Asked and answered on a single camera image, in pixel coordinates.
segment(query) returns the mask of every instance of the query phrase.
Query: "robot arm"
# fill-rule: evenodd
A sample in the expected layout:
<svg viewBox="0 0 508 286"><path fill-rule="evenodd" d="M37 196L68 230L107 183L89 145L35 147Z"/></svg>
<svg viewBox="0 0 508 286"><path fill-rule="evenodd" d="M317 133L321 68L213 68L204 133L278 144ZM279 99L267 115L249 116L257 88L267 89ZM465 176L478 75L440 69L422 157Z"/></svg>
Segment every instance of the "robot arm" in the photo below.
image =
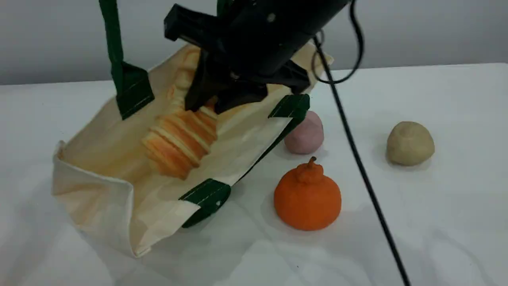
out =
<svg viewBox="0 0 508 286"><path fill-rule="evenodd" d="M307 72L291 57L349 0L234 0L218 17L174 5L164 19L165 37L201 48L185 109L197 110L217 96L215 112L261 101L266 84L293 93L309 85Z"/></svg>

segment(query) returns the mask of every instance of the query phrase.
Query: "clay ball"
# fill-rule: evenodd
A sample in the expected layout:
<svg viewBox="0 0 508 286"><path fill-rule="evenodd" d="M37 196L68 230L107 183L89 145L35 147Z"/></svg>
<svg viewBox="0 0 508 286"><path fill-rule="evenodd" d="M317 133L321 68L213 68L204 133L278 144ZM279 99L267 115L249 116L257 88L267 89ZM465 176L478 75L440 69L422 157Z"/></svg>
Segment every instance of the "clay ball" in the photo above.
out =
<svg viewBox="0 0 508 286"><path fill-rule="evenodd" d="M305 119L284 138L284 144L293 154L310 154L315 152L325 136L323 123L313 111L307 111Z"/></svg>
<svg viewBox="0 0 508 286"><path fill-rule="evenodd" d="M388 136L387 158L394 164L414 166L434 154L434 140L420 123L403 121Z"/></svg>

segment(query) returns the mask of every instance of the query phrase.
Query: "clay pumpkin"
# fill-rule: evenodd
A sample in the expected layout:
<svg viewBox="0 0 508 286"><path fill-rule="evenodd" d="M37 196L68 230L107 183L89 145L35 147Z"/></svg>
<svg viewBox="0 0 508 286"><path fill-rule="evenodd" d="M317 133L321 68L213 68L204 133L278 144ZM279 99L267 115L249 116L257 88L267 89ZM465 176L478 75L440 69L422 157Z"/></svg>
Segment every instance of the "clay pumpkin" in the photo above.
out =
<svg viewBox="0 0 508 286"><path fill-rule="evenodd" d="M275 188L277 215L298 230L316 231L329 226L342 205L339 187L324 175L323 167L315 160L312 157L287 172Z"/></svg>

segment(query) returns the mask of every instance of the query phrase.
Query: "black cable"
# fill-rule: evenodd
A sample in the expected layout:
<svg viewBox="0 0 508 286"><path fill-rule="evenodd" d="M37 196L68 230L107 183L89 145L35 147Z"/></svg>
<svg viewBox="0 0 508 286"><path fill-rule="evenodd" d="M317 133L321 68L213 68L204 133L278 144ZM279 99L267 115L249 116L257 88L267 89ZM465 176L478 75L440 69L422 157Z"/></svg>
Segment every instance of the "black cable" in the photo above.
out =
<svg viewBox="0 0 508 286"><path fill-rule="evenodd" d="M351 21L351 25L353 26L353 30L355 32L355 35L356 35L356 39L357 39L357 42L358 42L358 56L356 58L356 62L355 62L355 65L353 66L353 69L351 70L351 72L349 72L349 74L339 80L324 80L324 79L321 79L317 74L316 74L316 71L315 71L315 58L317 56L317 50L316 49L316 52L312 55L312 61L311 61L311 68L312 68L312 72L314 74L314 77L316 78L316 80L322 82L322 83L327 83L327 84L331 84L331 83L342 83L342 82L345 82L346 80L348 80L355 72L356 70L358 70L358 68L360 67L360 64L362 62L362 59L363 59L363 54L365 52L365 41L364 41L364 38L363 38L363 33L362 33L362 28L360 27L360 23L358 23L358 20L356 18L356 0L351 0L350 2L350 9L349 9L349 15L350 15L350 21ZM325 33L323 32L323 30L320 30L320 35L321 35L321 40L320 41L316 41L315 38L314 38L314 43L316 45L316 47L321 47L324 43L325 43Z"/></svg>
<svg viewBox="0 0 508 286"><path fill-rule="evenodd" d="M357 35L358 40L358 58L357 62L355 64L355 67L353 70L343 79L341 80L333 80L332 72L330 71L330 67L328 66L328 63L326 62L325 55L323 53L323 50L321 49L322 42L319 42L319 39L314 36L314 43L316 45L316 52L319 54L321 62L323 63L323 67L326 72L326 76L328 77L327 81L321 80L319 77L317 77L315 72L315 65L314 65L314 56L316 53L314 53L314 56L312 57L312 71L314 73L314 76L317 80L327 83L330 85L330 88L332 89L333 97L335 99L335 103L337 104L337 109L339 110L340 118L342 120L342 125L344 126L344 131L346 133L347 141L349 142L349 145L351 147L351 151L353 152L353 156L355 158L356 164L358 165L358 169L360 170L360 174L362 175L363 182L365 183L365 187L367 188L367 192L369 193L370 199L372 201L372 204L374 205L374 209L376 211L377 217L379 219L379 222L381 224L381 227L383 228L383 232L385 234L386 240L388 241L388 245L390 247L390 250L392 251L392 255L395 259L395 263L397 264L397 268L400 273L400 277L402 278L402 282L405 286L411 286L411 282L409 281L409 276L407 275L406 269L404 268L404 264L402 263L402 259L400 258L399 251L397 250L397 246L395 245L395 241L392 237L392 234L390 233L390 229L388 228L388 224L386 223L385 216L381 210L381 207L379 206L379 202L377 201L376 194L374 193L374 189L372 188L372 185L370 184L369 177L367 176L367 171L365 170L365 167L363 166L362 159L360 158L360 154L358 153L358 150L356 148L355 140L353 139L353 135L351 133L351 130L349 128L349 124L347 123L347 118L344 112L344 108L342 107L342 103L340 102L339 94L337 92L337 88L335 86L336 83L344 82L348 80L358 69L360 62L362 60L363 56L363 35L360 29L360 25L358 24L358 21L356 20L355 16L355 2L356 0L352 0L350 3L350 19L351 23L353 24L353 27L355 29L355 33ZM322 41L324 40L324 33L321 31L322 35Z"/></svg>

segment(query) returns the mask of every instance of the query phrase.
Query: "food item in bag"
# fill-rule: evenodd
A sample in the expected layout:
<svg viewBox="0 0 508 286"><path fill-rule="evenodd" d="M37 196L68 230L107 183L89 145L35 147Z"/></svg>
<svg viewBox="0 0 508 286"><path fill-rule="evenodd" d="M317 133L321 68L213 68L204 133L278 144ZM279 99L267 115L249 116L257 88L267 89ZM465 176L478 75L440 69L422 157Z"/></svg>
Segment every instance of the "food item in bag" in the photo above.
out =
<svg viewBox="0 0 508 286"><path fill-rule="evenodd" d="M217 140L217 114L214 99L198 111L185 111L185 96L192 84L197 58L187 55L168 92L169 105L164 115L142 139L150 165L161 175L185 180L201 159L210 153Z"/></svg>
<svg viewBox="0 0 508 286"><path fill-rule="evenodd" d="M315 157L300 164L280 179L273 197L277 215L302 231L329 226L339 216L342 198L337 184L324 175Z"/></svg>

